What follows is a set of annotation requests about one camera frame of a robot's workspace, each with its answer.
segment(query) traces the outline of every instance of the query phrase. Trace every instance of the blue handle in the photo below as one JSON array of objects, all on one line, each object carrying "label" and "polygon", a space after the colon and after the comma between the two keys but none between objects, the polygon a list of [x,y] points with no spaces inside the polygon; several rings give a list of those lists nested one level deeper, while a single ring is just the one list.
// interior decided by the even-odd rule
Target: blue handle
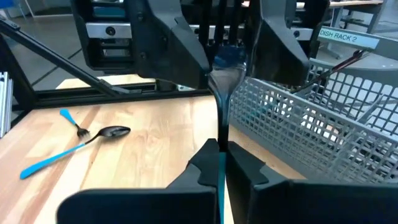
[{"label": "blue handle", "polygon": [[21,172],[21,174],[19,175],[19,178],[20,178],[21,180],[23,180],[23,179],[29,177],[30,175],[36,173],[37,171],[43,169],[44,167],[46,167],[46,166],[48,166],[48,165],[50,165],[52,162],[56,161],[57,159],[59,159],[59,158],[61,158],[61,157],[63,157],[63,156],[66,156],[67,154],[69,154],[69,153],[71,153],[71,152],[73,152],[73,151],[76,151],[77,149],[83,147],[84,145],[85,145],[85,143],[80,144],[80,145],[75,146],[75,147],[73,147],[73,148],[71,148],[71,149],[69,149],[69,150],[67,150],[67,151],[65,151],[65,152],[62,152],[62,153],[60,153],[60,154],[58,154],[58,155],[56,155],[56,156],[53,156],[53,157],[51,157],[51,158],[48,158],[48,159],[43,160],[43,161],[41,161],[41,162],[38,162],[38,163],[36,163],[36,164],[34,164],[34,165],[31,165],[30,167],[24,169],[24,170]]},{"label": "blue handle", "polygon": [[68,109],[61,109],[60,115],[64,116],[67,120],[69,120],[72,124],[76,124],[75,120],[70,116]]}]

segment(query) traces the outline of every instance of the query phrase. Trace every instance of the sticker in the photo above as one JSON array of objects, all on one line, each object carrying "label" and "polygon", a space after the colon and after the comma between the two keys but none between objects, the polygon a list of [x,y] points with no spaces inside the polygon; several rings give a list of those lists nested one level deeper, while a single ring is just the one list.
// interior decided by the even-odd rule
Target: sticker
[{"label": "sticker", "polygon": [[349,34],[337,30],[322,28],[319,37],[329,40],[335,40],[346,44],[356,45],[367,49],[375,49],[379,43],[379,39],[364,37],[356,34]]}]

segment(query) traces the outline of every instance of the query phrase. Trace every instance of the dish rack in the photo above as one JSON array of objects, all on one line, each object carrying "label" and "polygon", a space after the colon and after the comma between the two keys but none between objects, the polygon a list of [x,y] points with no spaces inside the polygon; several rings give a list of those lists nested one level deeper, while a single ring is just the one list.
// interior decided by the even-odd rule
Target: dish rack
[{"label": "dish rack", "polygon": [[[307,80],[333,67],[311,64]],[[248,78],[231,99],[231,124],[308,179],[396,184],[394,84],[396,69],[349,67],[294,95]]]}]

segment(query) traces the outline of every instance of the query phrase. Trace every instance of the metal spoon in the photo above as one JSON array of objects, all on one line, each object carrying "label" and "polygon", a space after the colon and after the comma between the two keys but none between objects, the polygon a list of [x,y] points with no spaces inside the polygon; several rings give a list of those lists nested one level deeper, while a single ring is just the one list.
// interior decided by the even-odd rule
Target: metal spoon
[{"label": "metal spoon", "polygon": [[96,134],[93,138],[91,138],[87,142],[82,143],[78,146],[75,146],[69,150],[66,150],[65,152],[61,152],[60,154],[58,154],[56,156],[53,156],[51,158],[48,158],[41,162],[38,162],[38,163],[31,165],[30,167],[24,169],[21,172],[21,174],[19,175],[19,178],[21,180],[23,180],[23,179],[29,177],[30,175],[36,173],[37,171],[43,169],[44,167],[47,167],[48,165],[50,165],[51,163],[55,162],[56,160],[62,158],[63,156],[66,156],[66,155],[70,154],[71,152],[74,152],[77,149],[94,141],[98,136],[102,136],[102,137],[106,137],[106,138],[116,138],[116,137],[121,137],[121,136],[128,134],[130,132],[130,130],[131,130],[130,128],[124,127],[124,126],[110,126],[110,127],[103,128],[100,131],[98,131],[98,134]]}]

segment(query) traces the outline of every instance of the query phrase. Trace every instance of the wooden table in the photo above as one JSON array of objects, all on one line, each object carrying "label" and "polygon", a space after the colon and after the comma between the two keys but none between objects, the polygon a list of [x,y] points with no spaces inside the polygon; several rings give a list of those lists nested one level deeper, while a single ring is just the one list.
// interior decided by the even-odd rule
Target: wooden table
[{"label": "wooden table", "polygon": [[[151,81],[132,75],[104,79]],[[60,88],[71,86],[83,83],[65,80]],[[117,142],[98,139],[19,180],[29,165],[79,143],[75,127],[59,110],[33,110],[0,140],[0,223],[54,224],[58,205],[81,189],[166,187],[205,141],[217,135],[212,96],[71,107],[76,122],[91,134],[110,125],[129,126],[131,133]],[[303,178],[237,129],[230,127],[229,138],[282,175]],[[229,203],[225,215],[225,223],[233,223]]]}]

